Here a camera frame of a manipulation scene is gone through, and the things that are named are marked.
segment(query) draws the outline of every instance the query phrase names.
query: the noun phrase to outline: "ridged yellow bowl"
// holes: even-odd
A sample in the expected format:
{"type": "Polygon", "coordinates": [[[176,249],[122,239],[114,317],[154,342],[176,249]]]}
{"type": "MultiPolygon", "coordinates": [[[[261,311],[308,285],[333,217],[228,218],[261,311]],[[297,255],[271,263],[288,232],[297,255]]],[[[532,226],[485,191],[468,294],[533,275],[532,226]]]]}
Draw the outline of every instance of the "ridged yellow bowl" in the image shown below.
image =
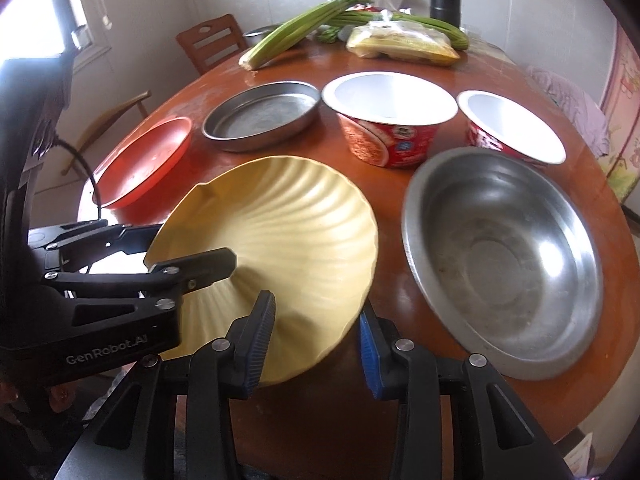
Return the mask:
{"type": "Polygon", "coordinates": [[[224,336],[261,289],[276,297],[276,323],[260,382],[286,381],[325,357],[364,303],[378,256],[369,202],[343,174],[297,156],[270,156],[195,186],[145,257],[154,263],[220,247],[231,278],[187,294],[182,343],[171,359],[224,336]]]}

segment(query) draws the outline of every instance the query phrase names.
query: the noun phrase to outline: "white rim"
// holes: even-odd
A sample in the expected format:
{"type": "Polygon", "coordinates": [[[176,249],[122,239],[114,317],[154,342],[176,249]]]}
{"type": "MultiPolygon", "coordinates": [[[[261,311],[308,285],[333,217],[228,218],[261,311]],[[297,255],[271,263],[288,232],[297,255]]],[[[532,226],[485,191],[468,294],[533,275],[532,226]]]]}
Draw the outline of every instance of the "white rim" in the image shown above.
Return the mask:
{"type": "Polygon", "coordinates": [[[355,74],[349,74],[338,79],[334,79],[333,81],[327,83],[324,89],[322,89],[322,100],[324,103],[331,108],[332,110],[338,112],[339,114],[343,114],[349,117],[353,117],[356,119],[361,119],[363,121],[369,121],[370,123],[380,123],[380,124],[392,124],[399,126],[430,126],[432,124],[442,124],[453,117],[458,113],[458,104],[454,97],[447,92],[444,88],[432,83],[431,81],[427,81],[426,79],[422,79],[420,77],[416,77],[413,75],[404,74],[401,72],[356,72],[355,74]],[[350,110],[348,107],[344,106],[335,96],[335,91],[341,84],[349,81],[351,79],[355,79],[358,77],[369,76],[369,75],[394,75],[400,76],[404,78],[411,78],[420,81],[421,84],[431,86],[442,99],[442,102],[438,104],[441,116],[434,121],[403,121],[403,120],[391,120],[388,117],[377,116],[375,114],[355,114],[353,110],[350,110]]]}
{"type": "Polygon", "coordinates": [[[523,155],[534,158],[535,160],[539,160],[540,162],[544,162],[545,164],[562,164],[566,160],[566,151],[564,149],[564,145],[562,144],[562,140],[559,139],[558,135],[556,135],[555,131],[548,126],[542,119],[540,119],[536,114],[532,113],[530,110],[527,110],[524,106],[519,105],[517,102],[507,99],[501,95],[492,94],[491,92],[484,92],[481,90],[467,90],[458,95],[457,98],[458,106],[462,112],[467,116],[467,118],[471,119],[475,124],[480,126],[484,131],[488,134],[491,134],[496,139],[500,140],[500,142],[505,143],[510,148],[522,153],[523,155]],[[500,99],[501,101],[508,102],[513,106],[519,107],[524,110],[527,114],[532,115],[537,120],[539,120],[542,124],[546,126],[542,133],[542,141],[548,142],[548,156],[540,156],[539,153],[531,153],[529,146],[524,145],[522,142],[514,142],[513,138],[509,138],[501,134],[500,132],[496,132],[494,129],[489,127],[482,119],[480,119],[469,107],[469,99],[471,99],[475,95],[487,95],[491,97],[495,97],[500,99]]]}

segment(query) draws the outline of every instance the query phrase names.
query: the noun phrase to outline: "wooden table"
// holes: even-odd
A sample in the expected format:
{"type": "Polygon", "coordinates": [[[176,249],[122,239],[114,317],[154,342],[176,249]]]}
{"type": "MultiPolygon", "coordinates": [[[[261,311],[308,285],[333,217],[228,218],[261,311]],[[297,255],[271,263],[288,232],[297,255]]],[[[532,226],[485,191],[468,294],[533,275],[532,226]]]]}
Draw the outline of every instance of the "wooden table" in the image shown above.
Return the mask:
{"type": "MultiPolygon", "coordinates": [[[[359,161],[349,152],[335,114],[324,105],[307,131],[260,152],[219,152],[200,133],[212,108],[251,86],[302,80],[321,89],[338,76],[367,70],[421,76],[454,96],[467,89],[504,95],[541,117],[562,139],[567,160],[546,174],[569,194],[596,241],[604,272],[602,318],[592,345],[569,371],[545,381],[509,380],[551,439],[562,438],[609,391],[638,340],[640,270],[620,206],[590,150],[559,108],[508,62],[469,53],[453,68],[436,68],[359,59],[341,45],[311,42],[257,72],[245,72],[233,58],[178,92],[123,141],[121,146],[168,116],[193,120],[186,155],[157,187],[131,206],[114,211],[115,218],[132,224],[164,221],[194,184],[254,158],[293,154],[324,162],[359,186],[375,212],[380,256],[370,299],[378,315],[393,320],[401,334],[435,354],[464,358],[467,352],[426,304],[404,257],[400,215],[413,170],[386,170],[359,161]]],[[[431,153],[461,146],[464,131],[465,120],[459,113],[440,129],[431,153]]],[[[78,218],[95,218],[90,184],[84,188],[78,218]]],[[[366,389],[355,330],[318,366],[286,383],[257,390],[249,401],[233,403],[232,413],[239,459],[245,463],[297,479],[371,480],[388,475],[396,406],[373,400],[366,389]]]]}

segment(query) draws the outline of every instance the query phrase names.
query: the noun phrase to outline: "red and white paper bowl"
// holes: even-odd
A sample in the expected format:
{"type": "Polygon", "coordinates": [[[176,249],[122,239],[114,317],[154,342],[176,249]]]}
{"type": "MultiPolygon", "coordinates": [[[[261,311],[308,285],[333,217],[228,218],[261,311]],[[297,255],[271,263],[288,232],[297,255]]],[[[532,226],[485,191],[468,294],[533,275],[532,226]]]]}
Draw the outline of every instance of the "red and white paper bowl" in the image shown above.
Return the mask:
{"type": "Polygon", "coordinates": [[[504,152],[538,167],[564,162],[566,152],[556,133],[514,101],[468,90],[458,96],[458,105],[468,119],[469,146],[504,152]]]}
{"type": "Polygon", "coordinates": [[[322,90],[338,113],[351,153],[382,168],[422,162],[440,125],[458,113],[456,100],[439,86],[396,72],[359,72],[322,90]]]}

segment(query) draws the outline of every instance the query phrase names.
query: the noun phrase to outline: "tile floor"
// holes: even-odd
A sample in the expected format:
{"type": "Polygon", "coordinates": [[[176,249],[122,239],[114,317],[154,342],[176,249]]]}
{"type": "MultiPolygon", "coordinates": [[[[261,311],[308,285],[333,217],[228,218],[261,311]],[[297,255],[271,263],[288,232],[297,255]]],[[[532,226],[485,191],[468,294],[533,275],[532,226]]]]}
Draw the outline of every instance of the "tile floor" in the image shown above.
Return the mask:
{"type": "MultiPolygon", "coordinates": [[[[37,193],[34,198],[31,226],[73,222],[83,182],[37,193]]],[[[640,258],[640,230],[634,232],[636,252],[640,258]]],[[[592,474],[604,471],[617,454],[627,435],[640,416],[640,344],[629,358],[624,371],[605,399],[580,424],[584,433],[593,432],[595,459],[592,474]]]]}

